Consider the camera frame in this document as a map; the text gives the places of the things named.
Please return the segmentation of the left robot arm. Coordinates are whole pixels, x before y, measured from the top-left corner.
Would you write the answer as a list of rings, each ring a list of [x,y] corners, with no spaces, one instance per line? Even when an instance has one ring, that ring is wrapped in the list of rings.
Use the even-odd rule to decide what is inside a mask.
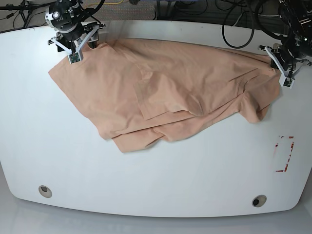
[[[273,68],[278,68],[287,81],[294,80],[299,72],[296,64],[311,66],[312,62],[306,57],[312,56],[312,9],[310,0],[281,0],[279,2],[278,16],[289,27],[287,36],[277,35],[267,30],[258,18],[259,8],[265,3],[260,0],[254,10],[254,19],[260,29],[268,36],[279,40],[281,45],[271,48],[259,46],[259,49],[268,53]]]

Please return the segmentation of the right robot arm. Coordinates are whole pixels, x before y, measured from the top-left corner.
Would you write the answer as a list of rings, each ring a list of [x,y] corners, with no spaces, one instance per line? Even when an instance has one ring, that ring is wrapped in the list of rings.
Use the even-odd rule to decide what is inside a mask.
[[[82,48],[99,29],[104,27],[94,17],[105,1],[101,0],[96,8],[83,8],[80,0],[58,0],[46,8],[45,20],[57,35],[48,44],[54,43],[58,49],[67,52],[69,58],[82,60]]]

